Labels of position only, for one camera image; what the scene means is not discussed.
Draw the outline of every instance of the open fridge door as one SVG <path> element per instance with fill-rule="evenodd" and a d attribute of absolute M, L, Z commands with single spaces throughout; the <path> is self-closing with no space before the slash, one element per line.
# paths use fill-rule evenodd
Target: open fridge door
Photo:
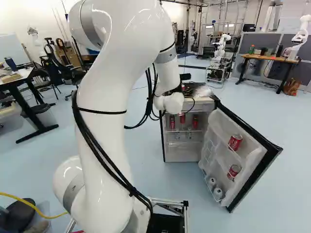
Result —
<path fill-rule="evenodd" d="M 199 167 L 215 201 L 232 212 L 282 150 L 215 99 Z"/>

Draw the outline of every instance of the black desk leg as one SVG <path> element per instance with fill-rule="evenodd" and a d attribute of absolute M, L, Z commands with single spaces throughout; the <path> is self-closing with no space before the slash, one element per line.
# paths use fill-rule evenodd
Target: black desk leg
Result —
<path fill-rule="evenodd" d="M 21 93 L 19 92 L 17 86 L 11 86 L 8 88 L 11 95 L 15 98 L 17 103 L 21 106 L 22 110 L 26 113 L 26 115 L 29 117 L 29 119 L 37 126 L 38 130 L 34 133 L 31 133 L 30 135 L 27 135 L 19 140 L 16 141 L 16 143 L 20 143 L 23 141 L 26 141 L 30 138 L 33 138 L 35 136 L 38 136 L 42 133 L 45 133 L 47 131 L 50 131 L 52 129 L 55 129 L 58 127 L 58 125 L 51 125 L 48 127 L 44 127 L 42 122 L 39 120 L 39 118 L 35 115 L 35 113 L 32 111 L 31 107 L 28 105 L 28 103 L 25 101 Z"/>
<path fill-rule="evenodd" d="M 239 77 L 239 80 L 235 83 L 236 85 L 240 84 L 241 82 L 245 81 L 245 79 L 243 78 L 243 75 L 246 71 L 246 66 L 247 66 L 247 62 L 248 62 L 249 58 L 244 58 L 244 63 L 242 65 L 242 71 Z"/>
<path fill-rule="evenodd" d="M 26 83 L 27 83 L 29 89 L 31 90 L 31 92 L 33 93 L 33 95 L 35 96 L 36 100 L 38 100 L 39 103 L 44 104 L 44 101 L 41 98 L 39 91 L 35 88 L 35 86 L 31 82 L 31 80 L 27 80 Z"/>
<path fill-rule="evenodd" d="M 280 94 L 281 91 L 283 90 L 284 84 L 288 80 L 288 76 L 289 76 L 289 74 L 290 74 L 290 72 L 292 70 L 293 64 L 292 63 L 288 63 L 288 64 L 289 64 L 289 66 L 288 66 L 288 69 L 287 69 L 286 74 L 284 76 L 284 79 L 283 79 L 281 85 L 278 87 L 278 89 L 276 91 L 277 94 Z"/>

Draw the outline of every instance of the mini fridge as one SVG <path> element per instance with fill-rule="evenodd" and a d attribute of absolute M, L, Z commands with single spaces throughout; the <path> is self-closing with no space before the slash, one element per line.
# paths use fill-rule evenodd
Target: mini fridge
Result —
<path fill-rule="evenodd" d="M 193 103 L 185 99 L 179 115 L 160 111 L 163 160 L 198 162 L 211 195 L 231 213 L 283 149 L 216 96 Z"/>

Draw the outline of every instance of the red soda can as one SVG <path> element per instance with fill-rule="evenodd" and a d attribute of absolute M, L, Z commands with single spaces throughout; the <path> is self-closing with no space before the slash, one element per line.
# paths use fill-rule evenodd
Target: red soda can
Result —
<path fill-rule="evenodd" d="M 238 175 L 240 171 L 241 167 L 239 167 L 238 165 L 232 165 L 227 173 L 228 179 L 234 181 L 234 178 Z"/>
<path fill-rule="evenodd" d="M 179 120 L 180 120 L 180 124 L 185 124 L 185 122 L 186 122 L 186 114 L 182 114 L 179 117 Z"/>
<path fill-rule="evenodd" d="M 173 115 L 170 116 L 170 129 L 175 129 L 175 117 Z"/>
<path fill-rule="evenodd" d="M 198 128 L 198 115 L 193 115 L 192 128 L 196 130 Z"/>
<path fill-rule="evenodd" d="M 240 134 L 232 135 L 229 142 L 228 142 L 229 149 L 237 151 L 242 140 L 243 140 L 243 137 Z"/>

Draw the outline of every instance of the white can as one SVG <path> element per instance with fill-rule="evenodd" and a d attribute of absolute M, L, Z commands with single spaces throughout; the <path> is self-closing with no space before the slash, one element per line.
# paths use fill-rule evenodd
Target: white can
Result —
<path fill-rule="evenodd" d="M 210 177 L 209 180 L 207 181 L 208 186 L 210 187 L 211 190 L 214 189 L 216 186 L 216 179 L 214 177 Z"/>
<path fill-rule="evenodd" d="M 222 189 L 218 187 L 214 188 L 213 195 L 216 201 L 219 201 L 223 197 Z"/>

